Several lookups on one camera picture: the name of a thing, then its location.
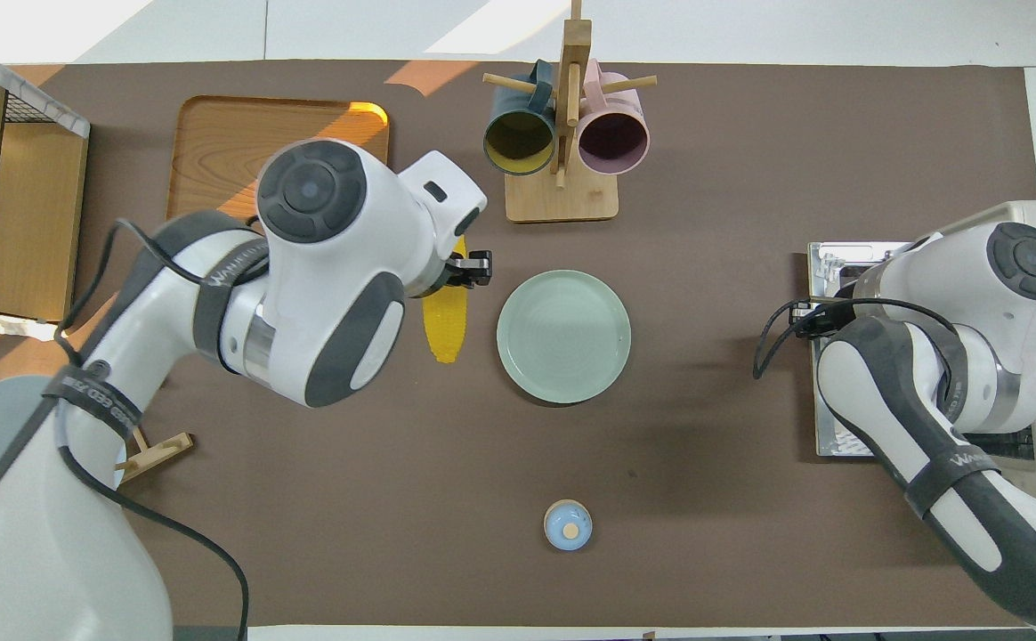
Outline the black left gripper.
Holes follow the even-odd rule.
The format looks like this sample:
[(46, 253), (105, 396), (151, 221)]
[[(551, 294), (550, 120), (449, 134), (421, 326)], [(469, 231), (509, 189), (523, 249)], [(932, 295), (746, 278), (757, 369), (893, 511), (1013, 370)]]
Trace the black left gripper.
[(477, 288), (487, 287), (493, 275), (492, 251), (472, 251), (468, 255), (468, 267), (465, 267), (465, 257), (461, 253), (450, 253), (444, 261), (441, 275), (433, 284), (433, 292), (442, 288)]

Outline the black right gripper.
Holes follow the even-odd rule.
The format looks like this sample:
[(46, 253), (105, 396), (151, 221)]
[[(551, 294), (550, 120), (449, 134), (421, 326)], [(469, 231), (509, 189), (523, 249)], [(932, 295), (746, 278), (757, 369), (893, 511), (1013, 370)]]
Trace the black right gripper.
[(821, 339), (839, 332), (848, 324), (848, 307), (842, 303), (792, 305), (789, 328), (800, 339)]

